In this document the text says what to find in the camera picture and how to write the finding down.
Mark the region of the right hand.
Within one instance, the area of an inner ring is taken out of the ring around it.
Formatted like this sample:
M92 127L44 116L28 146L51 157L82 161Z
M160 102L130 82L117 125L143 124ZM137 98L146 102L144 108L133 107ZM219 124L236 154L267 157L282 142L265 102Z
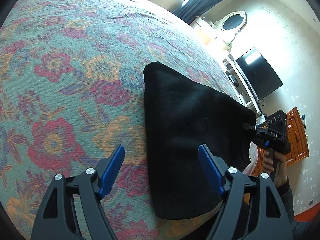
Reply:
M266 150L264 152L264 159L263 159L263 171L268 173L269 175L274 171L273 162L278 163L278 175L274 179L274 183L276 187L280 187L287 182L287 166L286 166L286 155L274 152L273 158L270 157L270 151Z

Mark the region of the right black sleeved forearm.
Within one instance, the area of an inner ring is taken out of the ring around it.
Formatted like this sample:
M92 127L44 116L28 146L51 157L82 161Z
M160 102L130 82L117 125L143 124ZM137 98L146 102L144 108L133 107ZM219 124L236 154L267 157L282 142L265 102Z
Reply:
M277 191L285 206L293 234L293 239L319 239L319 212L311 222L298 222L294 218L293 195L289 178L276 183Z

